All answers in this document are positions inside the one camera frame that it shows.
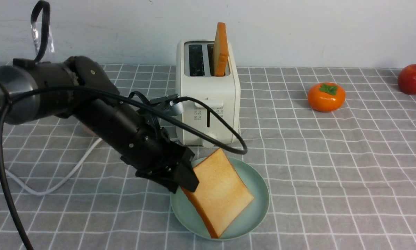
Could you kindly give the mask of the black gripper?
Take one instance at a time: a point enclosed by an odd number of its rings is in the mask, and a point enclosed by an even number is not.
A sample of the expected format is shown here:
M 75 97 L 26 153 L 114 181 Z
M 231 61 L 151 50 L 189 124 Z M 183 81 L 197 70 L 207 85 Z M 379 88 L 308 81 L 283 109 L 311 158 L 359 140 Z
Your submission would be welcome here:
M 191 165 L 194 153 L 170 141 L 168 132 L 154 130 L 145 122 L 120 123 L 121 160 L 147 178 L 175 194 L 179 187 L 194 193 L 199 180 Z

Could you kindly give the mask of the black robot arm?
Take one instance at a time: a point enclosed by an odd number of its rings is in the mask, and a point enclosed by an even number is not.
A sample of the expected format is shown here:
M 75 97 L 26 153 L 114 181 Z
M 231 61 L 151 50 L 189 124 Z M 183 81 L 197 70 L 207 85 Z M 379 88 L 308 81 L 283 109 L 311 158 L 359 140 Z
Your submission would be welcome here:
M 175 193 L 195 192 L 194 153 L 172 142 L 153 118 L 172 118 L 148 101 L 122 96 L 102 67 L 85 56 L 62 63 L 13 59 L 0 66 L 0 120 L 20 125 L 45 117 L 78 119 L 136 169 L 136 176 Z

